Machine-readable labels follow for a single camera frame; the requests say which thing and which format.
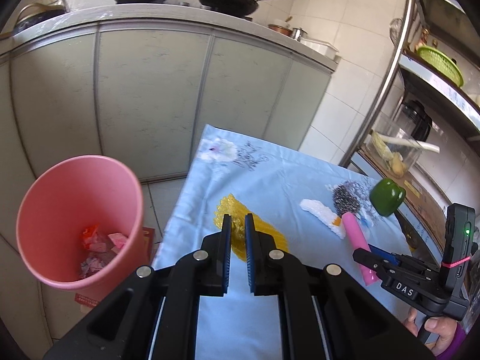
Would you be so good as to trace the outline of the purple sleeve forearm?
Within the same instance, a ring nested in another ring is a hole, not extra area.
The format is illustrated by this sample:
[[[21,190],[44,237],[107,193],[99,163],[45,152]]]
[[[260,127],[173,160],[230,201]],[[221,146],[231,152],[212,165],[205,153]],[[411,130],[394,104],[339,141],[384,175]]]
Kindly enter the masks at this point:
[[[440,319],[437,328],[439,337],[434,347],[436,359],[451,359],[465,340],[465,331],[453,319]]]

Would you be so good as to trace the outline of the person's right hand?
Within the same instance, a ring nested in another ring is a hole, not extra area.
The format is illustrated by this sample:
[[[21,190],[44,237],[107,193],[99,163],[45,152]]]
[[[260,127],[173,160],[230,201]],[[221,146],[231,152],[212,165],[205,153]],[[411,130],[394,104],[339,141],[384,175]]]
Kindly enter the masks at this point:
[[[403,325],[414,336],[418,335],[418,327],[416,326],[417,310],[410,308],[408,317],[403,321]],[[438,336],[433,343],[426,344],[433,355],[439,356],[444,353],[450,344],[454,341],[458,323],[446,317],[432,317],[425,321],[425,330]]]

